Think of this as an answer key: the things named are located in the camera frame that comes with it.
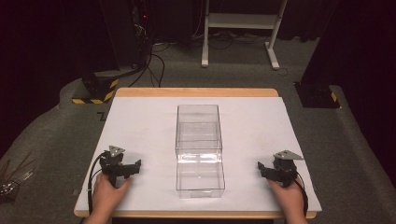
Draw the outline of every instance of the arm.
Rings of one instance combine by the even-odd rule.
[[[125,179],[125,182],[118,189],[108,181],[108,175],[99,174],[96,177],[94,186],[92,205],[93,210],[91,215],[86,219],[86,224],[106,224],[111,216],[111,213],[119,205],[123,196],[131,186],[132,178]]]
[[[304,200],[300,188],[294,182],[291,182],[287,188],[280,187],[274,180],[268,180],[283,213],[286,216],[288,224],[306,224],[308,221],[304,216]]]

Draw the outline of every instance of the white shelf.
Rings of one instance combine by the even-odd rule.
[[[209,27],[274,29],[276,15],[210,13]]]
[[[205,37],[202,49],[202,67],[209,66],[209,49],[208,36],[209,27],[218,28],[242,28],[242,29],[262,29],[272,30],[270,41],[265,43],[265,49],[271,61],[274,70],[278,70],[279,63],[274,52],[274,44],[277,31],[282,21],[283,12],[288,0],[280,0],[280,9],[276,15],[258,15],[258,14],[230,14],[230,13],[210,13],[209,0],[206,0],[205,9]]]

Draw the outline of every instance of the dark background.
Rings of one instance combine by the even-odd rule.
[[[289,1],[278,37],[299,36],[303,41],[321,37],[307,68],[308,81],[342,87],[362,133],[396,185],[393,165],[396,160],[393,137],[396,111],[392,106],[396,68],[392,34],[396,33],[396,6],[390,1],[345,0],[338,5],[337,2]],[[200,1],[152,0],[150,5],[156,15],[152,25],[158,35],[186,45],[191,43],[190,36],[199,24]],[[215,12],[274,13],[278,1],[212,0],[211,5]],[[59,103],[60,89],[81,77],[64,45],[61,28],[65,22],[81,10],[91,13],[90,20],[81,21],[86,27],[78,32],[80,35],[83,32],[82,38],[77,38],[78,43],[85,46],[85,53],[110,52],[111,49],[100,44],[108,44],[109,40],[97,1],[68,1],[64,5],[61,1],[16,0],[3,2],[0,8],[0,90],[5,101],[0,116],[0,156],[3,156],[30,122]],[[323,33],[329,20],[328,29]],[[203,25],[201,21],[198,34],[202,33]],[[93,67],[103,64],[100,60],[110,64],[113,60],[111,53],[93,53],[85,57]]]

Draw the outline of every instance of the clear plastic box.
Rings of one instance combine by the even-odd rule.
[[[177,108],[179,197],[218,198],[225,190],[218,105]]]

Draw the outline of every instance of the white paper sheet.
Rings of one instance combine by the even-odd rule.
[[[219,105],[225,176],[221,198],[178,198],[178,105]],[[110,145],[126,149],[124,164],[142,160],[117,211],[280,211],[257,162],[272,168],[273,155],[285,149],[304,156],[280,97],[116,97],[92,161]],[[308,211],[321,211],[305,161],[295,164],[305,182]],[[76,211],[88,210],[88,174]]]

